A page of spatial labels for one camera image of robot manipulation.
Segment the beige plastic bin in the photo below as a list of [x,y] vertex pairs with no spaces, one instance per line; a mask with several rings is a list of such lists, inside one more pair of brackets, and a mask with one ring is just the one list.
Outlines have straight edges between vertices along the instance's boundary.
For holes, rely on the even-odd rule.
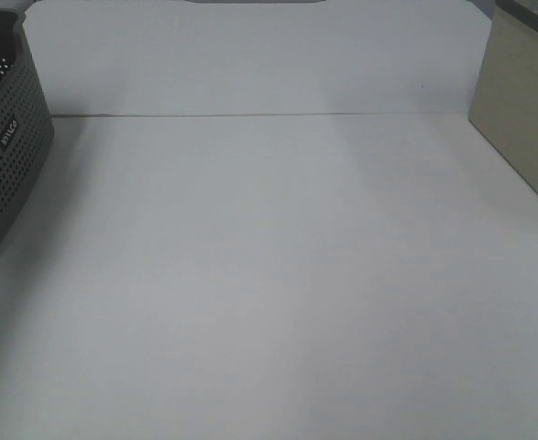
[[538,1],[498,1],[468,119],[538,195]]

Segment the grey perforated plastic basket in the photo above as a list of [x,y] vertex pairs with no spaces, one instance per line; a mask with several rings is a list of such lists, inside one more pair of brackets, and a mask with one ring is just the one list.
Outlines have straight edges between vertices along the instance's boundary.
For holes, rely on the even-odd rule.
[[25,206],[54,139],[25,16],[0,9],[0,245]]

